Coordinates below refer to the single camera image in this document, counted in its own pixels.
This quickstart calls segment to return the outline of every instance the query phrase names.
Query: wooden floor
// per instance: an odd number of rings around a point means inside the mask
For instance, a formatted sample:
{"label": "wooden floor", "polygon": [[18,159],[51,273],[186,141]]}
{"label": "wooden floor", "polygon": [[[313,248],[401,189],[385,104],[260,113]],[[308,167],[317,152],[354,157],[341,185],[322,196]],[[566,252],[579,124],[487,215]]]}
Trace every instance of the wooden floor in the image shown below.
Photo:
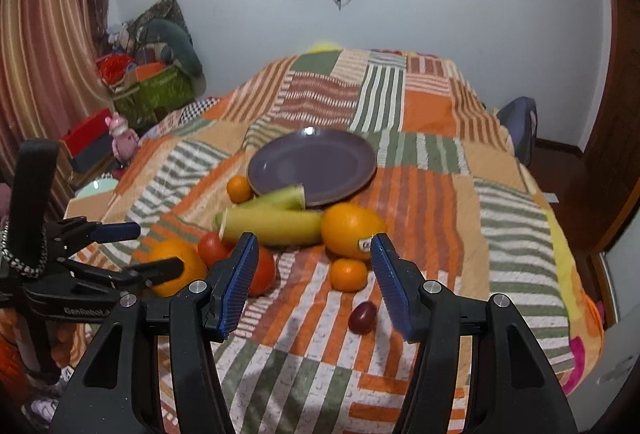
{"label": "wooden floor", "polygon": [[559,203],[551,206],[574,254],[582,285],[598,302],[602,297],[588,255],[612,220],[607,202],[574,154],[536,147],[529,170],[543,192],[558,197]]}

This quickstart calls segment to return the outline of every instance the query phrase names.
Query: wooden door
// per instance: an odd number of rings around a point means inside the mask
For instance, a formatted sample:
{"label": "wooden door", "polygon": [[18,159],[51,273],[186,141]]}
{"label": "wooden door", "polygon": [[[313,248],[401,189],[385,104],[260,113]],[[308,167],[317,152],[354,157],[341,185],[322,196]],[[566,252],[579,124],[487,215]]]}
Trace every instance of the wooden door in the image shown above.
{"label": "wooden door", "polygon": [[584,164],[611,225],[596,251],[611,246],[640,197],[640,1],[612,0],[609,73]]}

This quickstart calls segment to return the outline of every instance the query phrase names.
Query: patchwork quilt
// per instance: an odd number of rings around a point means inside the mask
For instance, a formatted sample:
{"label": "patchwork quilt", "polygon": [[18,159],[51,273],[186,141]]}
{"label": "patchwork quilt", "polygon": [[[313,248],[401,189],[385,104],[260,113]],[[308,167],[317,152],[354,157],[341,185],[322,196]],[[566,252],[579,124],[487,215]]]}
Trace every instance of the patchwork quilt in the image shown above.
{"label": "patchwork quilt", "polygon": [[[197,243],[231,204],[227,180],[245,174],[265,143],[309,126],[348,130],[374,147],[377,173],[351,200],[385,220],[401,257],[459,295],[510,296],[566,392],[590,372],[602,327],[553,211],[506,129],[454,63],[435,56],[345,49],[267,65],[199,116],[146,139],[104,218],[137,221],[141,238],[92,245],[79,258],[119,269],[169,237]],[[277,252],[276,262],[273,290],[249,299],[235,334],[212,346],[236,430],[391,432],[416,346],[393,330],[374,274],[363,291],[340,293],[320,245]],[[361,337],[347,322],[366,300],[378,322]],[[464,425],[470,350],[462,338],[451,432]],[[166,428],[178,432],[167,341],[160,363]]]}

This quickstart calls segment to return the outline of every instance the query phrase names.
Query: metal bolt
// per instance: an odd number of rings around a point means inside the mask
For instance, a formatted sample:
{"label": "metal bolt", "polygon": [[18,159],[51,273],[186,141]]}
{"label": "metal bolt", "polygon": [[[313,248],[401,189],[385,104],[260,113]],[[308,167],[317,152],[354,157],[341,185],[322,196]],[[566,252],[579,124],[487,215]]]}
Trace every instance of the metal bolt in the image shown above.
{"label": "metal bolt", "polygon": [[511,301],[507,295],[503,295],[502,293],[496,293],[494,295],[494,303],[498,308],[506,308]]}
{"label": "metal bolt", "polygon": [[189,284],[189,291],[191,293],[202,293],[207,289],[207,283],[204,280],[194,280]]}
{"label": "metal bolt", "polygon": [[427,280],[422,286],[427,293],[440,293],[442,285],[437,280]]}
{"label": "metal bolt", "polygon": [[123,297],[120,299],[120,305],[124,308],[130,308],[133,304],[135,304],[137,302],[137,297],[135,295],[133,295],[133,293],[127,293],[126,295],[123,295]]}

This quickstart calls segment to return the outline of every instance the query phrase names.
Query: curtain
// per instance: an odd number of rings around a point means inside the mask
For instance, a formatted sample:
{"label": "curtain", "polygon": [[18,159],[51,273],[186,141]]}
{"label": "curtain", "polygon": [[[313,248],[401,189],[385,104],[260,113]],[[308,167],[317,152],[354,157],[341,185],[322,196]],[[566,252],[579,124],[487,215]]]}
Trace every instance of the curtain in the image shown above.
{"label": "curtain", "polygon": [[[95,59],[108,0],[0,0],[0,174],[13,179],[25,139],[58,140],[95,110],[110,105]],[[68,162],[60,160],[49,217],[72,196]]]}

